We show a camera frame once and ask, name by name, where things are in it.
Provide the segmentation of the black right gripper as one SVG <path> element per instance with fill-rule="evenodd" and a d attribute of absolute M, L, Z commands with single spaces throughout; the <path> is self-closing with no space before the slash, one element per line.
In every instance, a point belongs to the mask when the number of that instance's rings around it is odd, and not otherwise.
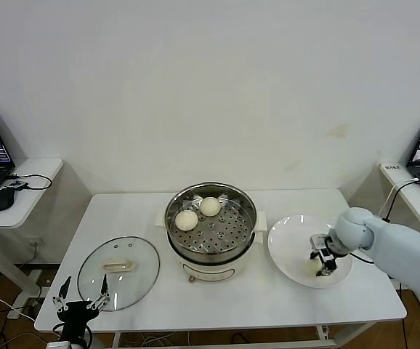
<path fill-rule="evenodd" d="M 310 252 L 311 260 L 320 260 L 321 262 L 321 268 L 316 273 L 317 277 L 330 276 L 337 269 L 336 259 L 342 257 L 339 248 L 330 236 L 323 237 L 323 244 L 322 255 L 318 250 Z"/>

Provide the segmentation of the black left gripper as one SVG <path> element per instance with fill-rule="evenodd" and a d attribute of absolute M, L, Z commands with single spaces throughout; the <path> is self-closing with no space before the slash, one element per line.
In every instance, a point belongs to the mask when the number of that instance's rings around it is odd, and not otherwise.
<path fill-rule="evenodd" d="M 57 317 L 63 324 L 62 339 L 82 339 L 86 331 L 87 323 L 99 315 L 106 305 L 110 302 L 107 275 L 102 279 L 100 295 L 89 301 L 75 301 L 66 303 L 66 297 L 70 286 L 71 277 L 69 276 L 60 287 L 52 302 L 57 311 Z"/>

